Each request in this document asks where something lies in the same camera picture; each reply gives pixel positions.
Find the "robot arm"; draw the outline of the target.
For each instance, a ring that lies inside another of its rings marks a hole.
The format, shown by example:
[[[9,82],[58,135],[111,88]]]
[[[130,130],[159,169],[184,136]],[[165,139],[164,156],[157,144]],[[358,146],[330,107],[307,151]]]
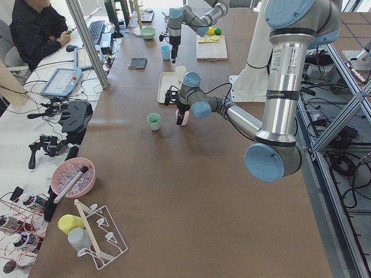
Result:
[[[263,57],[250,54],[246,64],[270,72],[262,120],[228,97],[206,94],[196,72],[185,74],[173,96],[178,119],[183,120],[186,111],[200,119],[220,114],[252,139],[245,164],[260,181],[275,182],[297,172],[303,150],[294,136],[294,117],[306,52],[339,37],[341,6],[341,1],[263,1],[252,40],[253,46],[263,47]]]
[[[206,1],[212,8],[210,11],[198,17],[189,5],[178,8],[170,8],[169,14],[165,16],[166,30],[160,33],[159,40],[162,42],[168,38],[171,45],[170,59],[174,64],[181,44],[182,25],[189,26],[197,35],[205,36],[209,27],[225,16],[230,7],[230,1]]]

